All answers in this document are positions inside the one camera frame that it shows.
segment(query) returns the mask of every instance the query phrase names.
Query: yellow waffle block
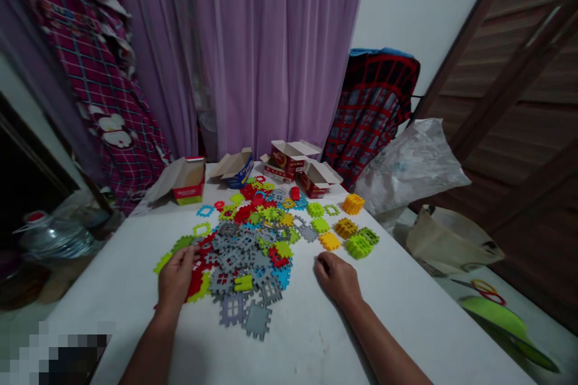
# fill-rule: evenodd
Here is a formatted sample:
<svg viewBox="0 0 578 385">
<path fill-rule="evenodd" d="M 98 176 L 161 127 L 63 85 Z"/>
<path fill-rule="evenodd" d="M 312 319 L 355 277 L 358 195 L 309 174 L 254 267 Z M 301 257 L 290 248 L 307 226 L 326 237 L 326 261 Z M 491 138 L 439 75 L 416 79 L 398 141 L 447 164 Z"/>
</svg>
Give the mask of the yellow waffle block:
<svg viewBox="0 0 578 385">
<path fill-rule="evenodd" d="M 343 210 L 349 215 L 357 215 L 363 209 L 365 200 L 357 194 L 349 194 L 343 202 Z"/>
<path fill-rule="evenodd" d="M 349 218 L 342 218 L 335 225 L 335 231 L 343 239 L 349 239 L 357 233 L 357 225 Z"/>
<path fill-rule="evenodd" d="M 327 232 L 324 235 L 319 236 L 319 241 L 321 241 L 321 244 L 327 251 L 333 251 L 341 247 L 341 242 L 333 232 Z"/>
</svg>

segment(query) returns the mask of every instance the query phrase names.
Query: red plaid cloth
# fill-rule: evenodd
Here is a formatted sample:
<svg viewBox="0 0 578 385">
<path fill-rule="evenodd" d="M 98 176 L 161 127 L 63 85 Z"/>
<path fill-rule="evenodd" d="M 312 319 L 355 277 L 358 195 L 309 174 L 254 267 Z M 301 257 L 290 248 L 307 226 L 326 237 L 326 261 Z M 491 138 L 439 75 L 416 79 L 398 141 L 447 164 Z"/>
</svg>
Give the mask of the red plaid cloth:
<svg viewBox="0 0 578 385">
<path fill-rule="evenodd" d="M 420 74 L 413 58 L 364 54 L 349 58 L 323 158 L 352 190 L 363 168 L 396 136 L 411 115 Z"/>
<path fill-rule="evenodd" d="M 133 77 L 129 15 L 120 0 L 26 1 L 70 78 L 110 187 L 128 215 L 170 159 Z"/>
</svg>

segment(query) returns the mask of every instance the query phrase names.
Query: cardboard box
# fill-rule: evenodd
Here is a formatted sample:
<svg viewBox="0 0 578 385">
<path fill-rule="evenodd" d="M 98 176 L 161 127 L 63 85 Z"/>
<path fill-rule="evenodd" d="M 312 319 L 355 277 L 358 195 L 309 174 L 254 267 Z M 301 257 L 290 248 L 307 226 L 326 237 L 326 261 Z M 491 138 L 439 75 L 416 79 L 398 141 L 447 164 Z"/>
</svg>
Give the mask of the cardboard box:
<svg viewBox="0 0 578 385">
<path fill-rule="evenodd" d="M 299 180 L 310 199 L 322 198 L 331 185 L 343 182 L 343 178 L 327 162 L 313 160 L 305 161 Z"/>
<path fill-rule="evenodd" d="M 265 174 L 268 174 L 272 179 L 280 180 L 285 183 L 292 183 L 295 179 L 295 174 L 287 174 L 284 172 L 276 163 L 273 158 L 269 155 L 263 155 L 260 160 L 265 163 L 264 169 Z"/>
<path fill-rule="evenodd" d="M 205 166 L 203 157 L 177 159 L 165 167 L 161 177 L 147 193 L 147 200 L 149 203 L 155 202 L 172 190 L 180 206 L 202 202 Z"/>
<path fill-rule="evenodd" d="M 321 149 L 305 140 L 286 143 L 284 140 L 271 142 L 271 157 L 275 165 L 288 175 L 295 175 L 303 171 L 303 164 L 311 155 L 321 152 Z"/>
<path fill-rule="evenodd" d="M 241 189 L 253 170 L 253 152 L 244 147 L 234 155 L 226 154 L 211 173 L 211 179 L 226 180 L 229 188 Z"/>
</svg>

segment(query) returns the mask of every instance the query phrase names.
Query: hand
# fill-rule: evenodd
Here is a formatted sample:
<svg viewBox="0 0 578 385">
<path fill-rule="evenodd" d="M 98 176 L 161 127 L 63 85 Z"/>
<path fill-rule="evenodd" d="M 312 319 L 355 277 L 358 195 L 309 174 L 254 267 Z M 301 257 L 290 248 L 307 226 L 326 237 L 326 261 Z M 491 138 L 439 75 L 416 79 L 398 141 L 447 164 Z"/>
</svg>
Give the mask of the hand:
<svg viewBox="0 0 578 385">
<path fill-rule="evenodd" d="M 357 281 L 357 271 L 345 260 L 333 253 L 321 253 L 315 261 L 314 271 L 323 290 L 341 308 L 363 300 Z"/>
<path fill-rule="evenodd" d="M 158 275 L 157 312 L 178 313 L 191 283 L 193 263 L 200 259 L 200 246 L 177 251 Z"/>
</svg>

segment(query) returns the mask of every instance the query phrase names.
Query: wooden door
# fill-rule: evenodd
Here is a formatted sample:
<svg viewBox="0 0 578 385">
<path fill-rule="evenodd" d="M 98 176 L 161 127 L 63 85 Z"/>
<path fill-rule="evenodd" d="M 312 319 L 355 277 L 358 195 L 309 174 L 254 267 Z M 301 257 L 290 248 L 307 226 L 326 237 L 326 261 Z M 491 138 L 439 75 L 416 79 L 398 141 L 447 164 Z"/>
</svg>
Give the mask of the wooden door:
<svg viewBox="0 0 578 385">
<path fill-rule="evenodd" d="M 417 112 L 444 119 L 472 184 L 412 207 L 480 224 L 508 256 L 495 270 L 578 333 L 578 0 L 476 8 Z"/>
</svg>

